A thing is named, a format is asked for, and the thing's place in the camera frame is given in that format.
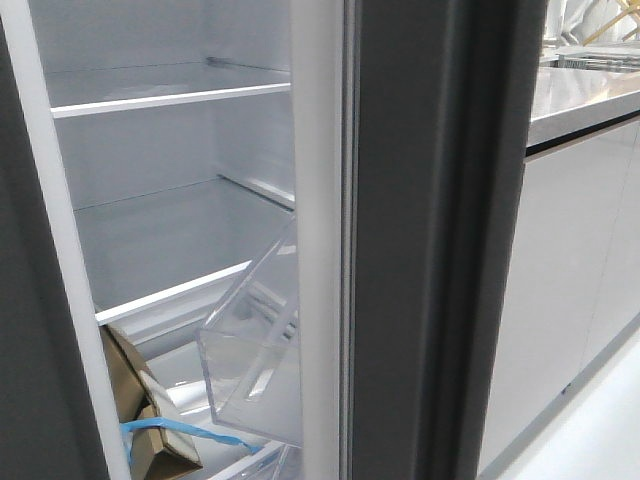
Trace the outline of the dark grey fridge door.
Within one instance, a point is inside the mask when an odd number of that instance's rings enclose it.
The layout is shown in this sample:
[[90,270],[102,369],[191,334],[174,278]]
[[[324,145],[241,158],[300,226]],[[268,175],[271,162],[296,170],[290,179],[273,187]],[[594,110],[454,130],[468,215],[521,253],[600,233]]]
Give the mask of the dark grey fridge door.
[[476,475],[542,1],[294,1],[303,475]]
[[109,476],[8,47],[1,47],[1,476]]

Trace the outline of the clear plastic door bin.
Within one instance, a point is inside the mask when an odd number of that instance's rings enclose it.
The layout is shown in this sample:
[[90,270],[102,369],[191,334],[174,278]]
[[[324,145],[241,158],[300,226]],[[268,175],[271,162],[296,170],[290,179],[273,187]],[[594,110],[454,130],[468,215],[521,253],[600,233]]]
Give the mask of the clear plastic door bin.
[[303,443],[297,225],[249,263],[197,332],[216,424]]

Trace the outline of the lower white glass fridge shelf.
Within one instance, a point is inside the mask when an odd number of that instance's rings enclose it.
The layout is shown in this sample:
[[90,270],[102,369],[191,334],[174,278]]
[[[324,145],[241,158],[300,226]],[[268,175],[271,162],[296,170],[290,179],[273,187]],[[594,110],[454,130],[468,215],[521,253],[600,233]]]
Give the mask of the lower white glass fridge shelf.
[[99,323],[238,271],[259,256],[289,209],[215,178],[76,211]]

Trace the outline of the white glass fridge shelf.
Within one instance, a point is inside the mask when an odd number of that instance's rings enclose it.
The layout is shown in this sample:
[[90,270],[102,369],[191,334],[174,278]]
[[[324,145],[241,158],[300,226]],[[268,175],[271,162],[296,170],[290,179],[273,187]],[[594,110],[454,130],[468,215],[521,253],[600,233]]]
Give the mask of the white glass fridge shelf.
[[50,73],[56,119],[286,93],[287,72],[234,64],[180,63]]
[[215,178],[76,211],[99,323],[238,271],[259,256],[289,209]]

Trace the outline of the white fridge interior cabinet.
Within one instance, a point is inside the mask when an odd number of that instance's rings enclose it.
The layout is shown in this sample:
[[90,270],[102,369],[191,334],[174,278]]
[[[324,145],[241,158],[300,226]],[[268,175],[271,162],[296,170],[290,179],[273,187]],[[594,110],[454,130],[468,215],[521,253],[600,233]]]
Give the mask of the white fridge interior cabinet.
[[198,479],[298,479],[301,446],[214,423],[197,332],[246,269],[101,324],[75,213],[215,178],[295,208],[291,88],[183,105],[56,119],[50,73],[180,63],[234,64],[290,74],[286,1],[5,1],[1,18],[27,113],[83,372],[115,479],[128,472],[115,443],[115,399],[98,344],[117,329],[148,362],[180,419],[261,446],[203,438]]

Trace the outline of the upper white glass fridge shelf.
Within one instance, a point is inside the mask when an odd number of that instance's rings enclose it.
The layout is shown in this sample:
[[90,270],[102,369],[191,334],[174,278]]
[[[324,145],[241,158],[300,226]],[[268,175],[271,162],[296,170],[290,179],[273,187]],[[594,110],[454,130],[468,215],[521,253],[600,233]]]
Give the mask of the upper white glass fridge shelf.
[[50,73],[56,119],[286,93],[287,72],[234,64],[180,63]]

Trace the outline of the grey kitchen counter cabinet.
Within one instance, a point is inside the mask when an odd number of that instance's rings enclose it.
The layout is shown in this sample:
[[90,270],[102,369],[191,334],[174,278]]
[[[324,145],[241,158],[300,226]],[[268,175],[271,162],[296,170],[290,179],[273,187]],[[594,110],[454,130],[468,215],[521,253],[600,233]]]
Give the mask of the grey kitchen counter cabinet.
[[477,475],[498,476],[639,313],[639,76],[542,67]]

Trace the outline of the brown cardboard box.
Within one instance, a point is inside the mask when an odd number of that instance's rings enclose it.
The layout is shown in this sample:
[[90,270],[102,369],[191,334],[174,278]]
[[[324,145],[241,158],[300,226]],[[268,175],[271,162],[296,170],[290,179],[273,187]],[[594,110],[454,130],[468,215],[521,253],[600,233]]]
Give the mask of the brown cardboard box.
[[180,479],[203,468],[194,441],[157,423],[179,420],[176,405],[138,350],[117,329],[102,326],[100,336],[122,427],[153,420],[123,433],[133,479]]

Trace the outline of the steel sink dish rack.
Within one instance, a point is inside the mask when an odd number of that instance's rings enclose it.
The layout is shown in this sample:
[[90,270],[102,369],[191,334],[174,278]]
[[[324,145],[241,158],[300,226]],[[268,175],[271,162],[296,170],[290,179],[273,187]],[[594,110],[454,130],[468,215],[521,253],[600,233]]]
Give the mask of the steel sink dish rack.
[[614,73],[638,72],[639,41],[561,47],[553,66]]

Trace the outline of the wooden folding stand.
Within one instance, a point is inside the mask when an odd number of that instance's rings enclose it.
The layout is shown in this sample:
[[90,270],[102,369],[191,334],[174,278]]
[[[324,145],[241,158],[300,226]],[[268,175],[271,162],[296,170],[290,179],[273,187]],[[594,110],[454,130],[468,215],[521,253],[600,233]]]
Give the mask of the wooden folding stand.
[[628,16],[635,17],[637,22],[637,26],[635,30],[632,30],[625,38],[626,41],[628,38],[633,36],[639,30],[639,2],[638,1],[617,1],[617,4],[620,7],[619,12],[602,26],[600,26],[595,32],[587,36],[582,42],[582,46],[587,46],[601,38],[607,31],[613,28],[616,24],[620,23],[623,19]]

